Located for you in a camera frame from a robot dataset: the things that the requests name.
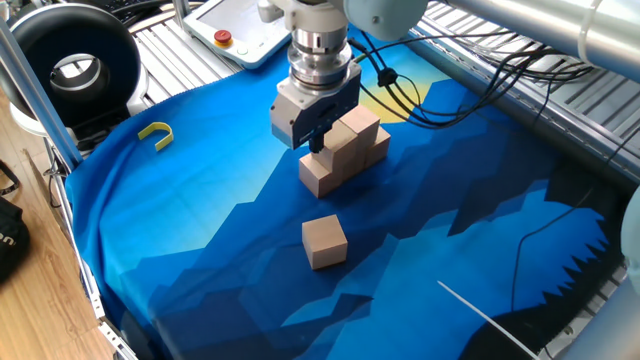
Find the blue fabric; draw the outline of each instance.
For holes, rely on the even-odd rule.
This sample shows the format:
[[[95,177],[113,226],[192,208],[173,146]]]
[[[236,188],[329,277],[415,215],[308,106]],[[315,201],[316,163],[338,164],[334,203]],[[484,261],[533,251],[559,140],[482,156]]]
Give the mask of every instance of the blue fabric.
[[[385,60],[433,82],[430,109],[477,99],[406,48]],[[559,155],[492,108],[443,131],[389,123],[388,159],[318,200],[298,180],[308,149],[270,131],[287,71],[281,51],[154,106],[69,177],[78,248],[113,318],[130,311],[181,359],[456,359],[484,322],[436,280],[490,316],[508,312],[519,239],[568,209],[545,201]],[[165,134],[137,138],[153,121],[173,129],[161,152]],[[314,272],[301,223],[330,214],[348,259]],[[599,220],[579,209],[528,240],[518,309],[560,294],[563,266],[578,270],[572,256],[606,241]]]

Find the wooden cube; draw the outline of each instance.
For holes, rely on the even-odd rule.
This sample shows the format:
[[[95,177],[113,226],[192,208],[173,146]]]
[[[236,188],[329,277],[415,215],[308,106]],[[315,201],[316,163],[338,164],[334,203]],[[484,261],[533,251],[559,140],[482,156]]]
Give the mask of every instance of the wooden cube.
[[[357,145],[356,133],[338,120],[324,135],[324,148],[312,156],[329,172],[338,173],[356,154]]]
[[[331,173],[317,162],[311,154],[300,159],[300,181],[315,195],[321,198],[342,183],[342,173]]]
[[[364,152],[375,143],[380,117],[371,110],[358,105],[340,120],[357,134],[357,151]]]
[[[369,168],[378,161],[387,157],[389,152],[389,144],[391,143],[391,135],[386,132],[382,127],[378,129],[378,136],[376,141],[369,149],[367,149],[367,156],[364,162],[364,167]]]
[[[302,244],[313,270],[347,260],[347,238],[336,215],[303,223]]]
[[[349,160],[347,165],[342,170],[342,182],[345,182],[352,177],[358,175],[364,170],[364,163],[367,158],[367,151],[358,151],[353,159]]]

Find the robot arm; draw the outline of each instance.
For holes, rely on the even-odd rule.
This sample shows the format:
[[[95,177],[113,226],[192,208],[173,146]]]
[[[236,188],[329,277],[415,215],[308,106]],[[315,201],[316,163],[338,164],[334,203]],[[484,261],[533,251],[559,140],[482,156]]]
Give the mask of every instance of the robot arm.
[[[418,23],[428,0],[268,0],[263,21],[285,18],[291,30],[289,76],[278,84],[271,106],[273,134],[296,149],[309,141],[324,147],[324,134],[358,104],[361,69],[351,60],[347,26],[382,40],[395,40]]]

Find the black cable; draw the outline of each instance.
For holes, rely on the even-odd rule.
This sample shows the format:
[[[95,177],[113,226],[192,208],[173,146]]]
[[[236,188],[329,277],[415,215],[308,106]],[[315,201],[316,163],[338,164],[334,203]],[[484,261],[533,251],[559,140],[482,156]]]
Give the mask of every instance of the black cable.
[[[482,60],[486,61],[487,63],[491,64],[491,65],[496,65],[499,64],[498,61],[496,61],[495,59],[491,59],[479,54],[478,55]],[[584,65],[582,63],[578,63],[578,64],[574,64],[572,66],[580,66],[580,65]],[[506,69],[510,69],[512,68],[513,65],[507,64],[505,66]],[[570,72],[564,72],[564,71],[559,71],[559,72],[553,72],[553,71],[537,71],[537,70],[529,70],[527,69],[525,71],[524,77],[532,79],[532,80],[542,80],[542,81],[571,81],[571,80],[575,80],[578,79],[588,73],[590,73],[591,71],[595,70],[594,67],[592,66],[585,66],[582,69],[578,69],[578,70],[574,70],[574,71],[570,71]]]
[[[137,4],[124,6],[124,7],[121,7],[120,9],[115,9],[111,12],[111,14],[114,16],[118,14],[126,14],[128,12],[135,12],[135,11],[140,11],[140,10],[149,9],[153,7],[160,7],[164,4],[170,4],[170,3],[171,1],[169,0],[150,0],[150,1],[145,1]]]
[[[569,68],[572,68],[572,67],[575,67],[575,66],[578,66],[578,65],[580,65],[580,64],[567,65],[567,66],[561,68],[560,71],[564,71],[566,69],[569,69]],[[531,125],[531,131],[535,130],[536,125],[538,124],[538,120],[542,116],[542,112],[544,112],[544,109],[546,109],[547,105],[549,104],[549,100],[551,99],[551,87],[552,87],[552,85],[553,85],[553,81],[549,81],[549,84],[547,86],[547,95],[545,96],[544,103],[540,107],[540,110],[536,114],[536,117],[533,119],[533,125]]]
[[[429,36],[419,36],[411,39],[399,40],[391,44],[383,45],[375,50],[372,50],[371,53],[377,53],[378,51],[382,51],[394,46],[405,45],[416,41],[422,40],[434,40],[434,39],[458,39],[458,38],[478,38],[478,37],[489,37],[489,36],[501,36],[513,34],[513,31],[499,31],[495,33],[486,33],[486,34],[460,34],[460,35],[429,35]]]
[[[423,129],[431,129],[430,127],[419,123],[419,122],[415,122],[413,121],[411,118],[408,118],[406,116],[402,116],[399,112],[393,110],[391,107],[389,107],[389,105],[385,104],[382,100],[378,99],[375,95],[373,95],[371,93],[371,91],[369,91],[369,89],[367,89],[364,85],[360,84],[360,88],[362,89],[362,91],[364,91],[370,98],[372,98],[375,102],[377,102],[380,106],[382,106],[383,108],[385,108],[387,111],[389,111],[390,113],[392,113],[393,115],[397,116],[398,118],[413,124],[415,126],[421,127]]]
[[[371,61],[372,66],[374,67],[374,70],[376,71],[376,73],[380,76],[381,74],[381,70],[378,67],[375,59],[371,56],[372,53],[378,53],[378,51],[382,48],[376,49],[375,47],[369,51],[367,50],[364,46],[362,46],[362,44],[359,44],[357,41],[355,41],[354,39],[350,39],[349,41],[354,48],[356,48],[357,50],[361,51],[368,59],[369,61]],[[540,58],[544,57],[545,55],[551,55],[551,54],[558,54],[560,52],[558,52],[557,50],[554,49],[539,49],[539,50],[535,50],[535,51],[529,51],[529,52],[521,52],[521,53],[515,53],[515,54],[511,54],[507,57],[505,57],[505,59],[500,63],[500,65],[498,66],[498,69],[496,70],[496,73],[494,74],[494,77],[492,78],[491,82],[489,83],[489,86],[487,87],[487,90],[485,91],[485,93],[483,94],[483,97],[478,101],[476,106],[473,106],[469,111],[464,112],[462,114],[460,113],[440,113],[440,112],[434,112],[434,111],[430,111],[427,109],[424,109],[421,104],[417,104],[414,103],[410,97],[403,91],[403,89],[397,84],[395,83],[396,88],[398,88],[398,90],[400,91],[400,93],[404,96],[405,99],[407,99],[409,101],[409,103],[414,107],[414,108],[418,108],[421,112],[423,113],[428,113],[428,114],[432,114],[432,115],[437,115],[437,116],[456,116],[456,118],[446,121],[446,122],[434,122],[429,120],[426,116],[419,116],[418,114],[414,113],[413,110],[407,108],[407,106],[402,103],[400,101],[400,99],[398,98],[398,96],[393,92],[393,90],[386,85],[385,88],[387,89],[387,92],[389,93],[389,95],[391,96],[391,98],[398,104],[398,106],[400,106],[409,116],[413,116],[414,118],[416,118],[418,121],[421,121],[433,128],[445,128],[445,127],[450,127],[453,126],[457,123],[459,123],[460,121],[462,121],[464,118],[466,118],[467,116],[469,116],[471,113],[473,113],[475,110],[487,106],[493,102],[495,102],[496,100],[498,100],[500,97],[502,97],[504,95],[503,92],[502,94],[500,94],[499,96],[495,97],[494,99],[490,100],[491,95],[497,91],[499,89],[499,87],[501,86],[502,83],[504,83],[506,81],[506,79],[511,76],[512,74],[508,73],[504,78],[500,79],[498,81],[498,78],[500,76],[500,73],[502,72],[502,70],[504,69],[505,66],[508,65],[508,62],[516,59],[516,58],[521,58],[521,57],[525,57],[527,59],[525,59],[525,61],[523,61],[521,64],[519,64],[517,66],[518,68],[518,75],[517,75],[517,79],[519,79],[520,76],[522,76],[522,73],[526,70],[527,66],[529,64],[531,64],[534,61],[539,60]],[[513,87],[513,85],[515,85],[515,81],[510,84],[510,86],[508,86],[508,89],[510,89],[511,87]]]
[[[547,353],[547,356],[549,357],[549,359],[554,360],[553,356],[551,356],[551,353],[549,352],[549,349],[547,349],[547,345],[545,345],[543,349],[544,349],[544,352]]]
[[[416,104],[422,105],[422,95],[420,95],[420,91],[418,90],[418,86],[416,85],[416,83],[413,82],[413,80],[411,80],[408,76],[398,74],[398,77],[407,80],[409,84],[411,84],[411,86],[413,87],[413,90],[416,92],[416,97],[418,98],[418,100],[416,101]],[[398,90],[400,90],[400,93],[402,93],[402,95],[407,100],[411,101],[411,98],[409,98],[407,94],[402,90],[402,87],[398,83],[396,83],[395,85],[398,88]],[[422,106],[419,108],[419,110],[422,113],[422,116],[427,117],[427,114],[425,114],[425,112],[422,111]]]
[[[462,42],[457,41],[457,43],[462,44],[462,46],[466,46]],[[540,50],[541,49],[545,49],[545,48],[547,48],[547,46],[544,45],[544,44],[539,46]],[[469,49],[469,51],[471,51],[473,54],[475,54],[476,56],[480,57],[482,60],[484,60],[484,61],[486,61],[486,62],[488,62],[488,63],[490,63],[492,65],[499,64],[501,62],[501,61],[498,61],[497,59],[494,59],[494,58],[490,57],[487,54],[478,53],[477,51],[475,51],[473,49]],[[575,67],[575,66],[584,66],[584,68],[577,70],[578,72],[580,72],[580,71],[588,72],[588,71],[594,70],[593,66],[589,66],[589,65],[587,65],[585,63],[577,63],[577,64],[574,64],[574,65],[568,66],[567,68]],[[571,72],[564,73],[563,72],[564,70],[566,70],[566,68],[564,68],[563,70],[559,70],[559,71],[553,71],[553,70],[551,70],[551,71],[539,71],[539,70],[529,70],[529,69],[527,69],[526,73],[527,73],[528,76],[539,77],[541,80],[544,80],[544,79],[548,80],[550,77],[552,77],[554,75],[573,76],[576,73],[576,71],[571,71]]]
[[[43,176],[49,176],[49,206],[51,206],[53,209],[62,207],[62,204],[54,205],[53,190],[51,189],[51,183],[53,181],[54,176],[66,177],[66,175],[60,172],[60,169],[62,169],[62,166],[63,165],[60,162],[60,160],[58,160],[58,158],[55,158],[51,163],[51,167],[49,168],[49,170],[45,171],[42,174]]]
[[[16,174],[14,174],[13,171],[11,171],[9,166],[4,162],[2,162],[2,160],[0,160],[0,174],[4,174],[13,183],[13,185],[7,188],[4,188],[4,189],[0,188],[0,196],[7,195],[11,192],[18,190],[18,188],[20,188],[20,180],[18,179]]]
[[[367,33],[362,31],[362,30],[360,30],[360,32],[362,33],[362,36],[364,36],[364,39],[367,41],[369,46],[371,46],[372,49],[375,49],[376,47],[373,45],[373,42],[369,38],[369,35],[367,35]],[[380,60],[380,64],[382,65],[382,67],[386,68],[387,64],[384,62],[384,59],[382,58],[382,55],[380,55],[379,52],[376,52],[376,55],[378,56],[378,59]]]
[[[604,165],[602,166],[602,168],[598,171],[598,174],[601,174],[602,172],[604,172],[607,168],[607,166],[609,166],[609,164],[611,163],[611,161],[613,160],[613,158],[616,157],[616,155],[618,155],[618,153],[620,152],[620,150],[622,150],[625,145],[627,145],[627,143],[629,143],[629,141],[631,141],[631,139],[636,136],[638,134],[638,132],[640,132],[640,127],[638,127],[637,129],[635,129],[627,139],[625,139],[622,144],[620,144],[620,146],[618,146],[616,148],[616,150],[613,152],[613,154],[611,154],[611,156],[607,159],[607,161],[605,161]],[[595,186],[596,184],[594,183],[593,185],[591,185],[591,188],[587,191],[587,193],[582,197],[582,199],[580,199],[580,201],[578,201],[578,203],[573,206],[571,209],[565,211],[564,213],[562,213],[560,216],[556,217],[555,219],[549,221],[547,224],[545,224],[544,226],[538,228],[535,231],[532,231],[528,234],[526,234],[525,236],[522,237],[522,239],[520,239],[520,242],[518,243],[518,250],[516,252],[516,263],[515,263],[515,267],[513,270],[513,281],[511,284],[511,311],[513,312],[515,309],[515,297],[516,297],[516,283],[517,283],[517,278],[518,278],[518,269],[520,266],[520,254],[522,251],[522,244],[524,243],[525,240],[527,240],[528,238],[530,238],[533,235],[539,234],[540,232],[544,231],[545,229],[549,228],[551,225],[555,224],[556,222],[562,220],[563,218],[565,218],[566,216],[568,216],[569,214],[571,214],[573,211],[575,211],[576,209],[578,209],[580,206],[582,206],[584,204],[585,201],[587,201],[587,199],[589,198],[589,196],[591,195],[591,193],[593,193],[593,191],[595,190]]]

